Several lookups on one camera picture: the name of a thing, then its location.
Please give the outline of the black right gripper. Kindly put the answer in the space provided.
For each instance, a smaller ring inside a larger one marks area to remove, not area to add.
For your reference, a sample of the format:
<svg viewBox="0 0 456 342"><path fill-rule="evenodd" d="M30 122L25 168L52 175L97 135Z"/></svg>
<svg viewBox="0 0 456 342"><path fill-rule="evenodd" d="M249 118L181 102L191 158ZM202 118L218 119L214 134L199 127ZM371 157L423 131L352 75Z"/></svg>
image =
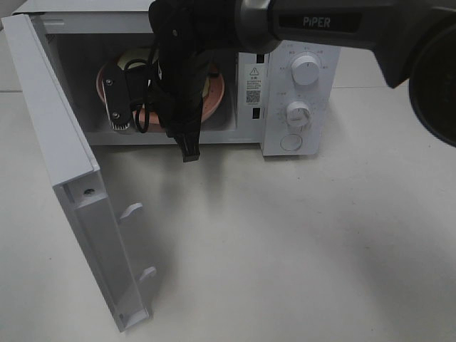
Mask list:
<svg viewBox="0 0 456 342"><path fill-rule="evenodd" d="M168 137L175 138L183 162L200 158L202 91L212 59L213 52L208 50L159 50L157 86L163 99L156 113Z"/></svg>

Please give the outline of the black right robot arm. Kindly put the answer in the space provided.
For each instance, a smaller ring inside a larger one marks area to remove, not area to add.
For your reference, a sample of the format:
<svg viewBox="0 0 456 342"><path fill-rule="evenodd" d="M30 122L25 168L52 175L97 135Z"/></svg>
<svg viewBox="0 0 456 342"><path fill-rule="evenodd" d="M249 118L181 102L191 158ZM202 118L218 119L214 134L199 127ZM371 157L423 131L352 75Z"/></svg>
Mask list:
<svg viewBox="0 0 456 342"><path fill-rule="evenodd" d="M185 162L200 157L202 89L217 49L266 54L282 41L371 51L386 84L409 83L412 108L455 144L453 1L154 1L148 83Z"/></svg>

